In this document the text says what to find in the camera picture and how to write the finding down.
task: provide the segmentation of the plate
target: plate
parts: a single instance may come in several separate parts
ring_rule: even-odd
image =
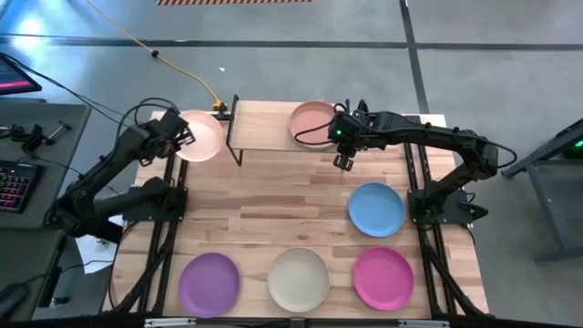
[[[348,201],[348,213],[356,228],[373,237],[390,236],[404,222],[401,196],[379,182],[358,187]]]
[[[405,306],[413,294],[413,269],[398,251],[372,247],[356,260],[353,282],[364,302],[377,310],[394,311]]]
[[[308,101],[299,105],[293,110],[290,116],[290,132],[293,138],[296,134],[305,131],[310,128],[317,128],[330,122],[334,117],[334,106],[325,103],[323,101]],[[304,142],[323,142],[328,139],[328,127],[320,128],[313,132],[303,134],[298,137],[299,140]],[[298,145],[313,150],[323,150],[333,147],[332,142],[324,145],[304,145],[297,142],[295,138],[293,140],[298,143]]]
[[[180,117],[189,122],[189,128],[196,140],[188,146],[182,145],[176,155],[190,162],[201,162],[215,157],[223,145],[224,131],[219,121],[202,110],[183,111]]]
[[[330,288],[328,268],[314,251],[288,249],[271,266],[267,287],[280,307],[293,313],[305,313],[326,298]]]
[[[199,318],[212,318],[228,311],[235,305],[239,290],[237,266],[220,253],[197,256],[180,275],[180,303]]]

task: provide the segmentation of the blue plate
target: blue plate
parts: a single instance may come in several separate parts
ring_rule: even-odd
[[[394,234],[404,222],[404,204],[391,187],[378,182],[358,187],[348,201],[348,213],[356,228],[373,237]]]

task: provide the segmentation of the wooden table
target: wooden table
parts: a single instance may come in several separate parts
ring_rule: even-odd
[[[435,125],[445,124],[441,115],[422,116],[422,121],[432,121]],[[264,125],[269,126],[270,123],[278,124],[266,120]],[[263,133],[261,126],[254,129],[259,135]],[[264,137],[269,142],[277,141],[274,136]],[[232,146],[242,147],[242,141],[235,140]],[[441,179],[455,167],[451,151],[427,148],[427,153],[434,179]],[[353,190],[373,181],[390,185],[406,201],[409,180],[403,147],[360,152],[351,172],[342,172],[333,167],[334,156],[309,152],[246,150],[242,166],[238,167],[225,147],[214,159],[190,163],[186,179],[189,188],[187,212],[179,225],[164,315],[189,315],[179,303],[179,276],[197,255],[217,251],[237,263],[242,282],[239,300],[224,316],[429,318],[417,231],[408,220],[408,213],[404,226],[395,235],[374,238],[353,226],[346,208]],[[414,156],[418,162],[416,147]],[[140,185],[153,176],[162,177],[165,164],[166,160],[155,160],[152,165],[140,168],[136,184]],[[419,185],[423,186],[421,174],[418,174],[418,179]],[[152,227],[150,222],[141,222],[128,233],[120,246],[112,282],[113,296],[117,302],[129,292],[144,269]],[[452,275],[475,305],[487,312],[472,238],[460,226],[443,226],[443,235]],[[366,305],[353,288],[353,264],[361,252],[374,245],[395,248],[414,269],[414,294],[409,303],[398,311],[376,311]],[[280,308],[271,299],[266,283],[273,260],[282,251],[294,246],[316,251],[323,257],[330,271],[331,288],[326,300],[315,310],[302,315],[288,313]],[[434,276],[440,304],[444,309],[443,284],[435,270]],[[152,282],[150,302],[155,299],[157,286],[156,276]]]

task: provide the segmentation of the computer monitor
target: computer monitor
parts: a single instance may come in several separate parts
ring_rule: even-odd
[[[0,96],[40,91],[43,88],[22,69],[0,55]]]

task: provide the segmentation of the purple plate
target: purple plate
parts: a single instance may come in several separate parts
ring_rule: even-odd
[[[180,276],[179,298],[182,307],[199,318],[212,318],[228,311],[239,297],[239,270],[223,254],[211,252],[197,256]]]

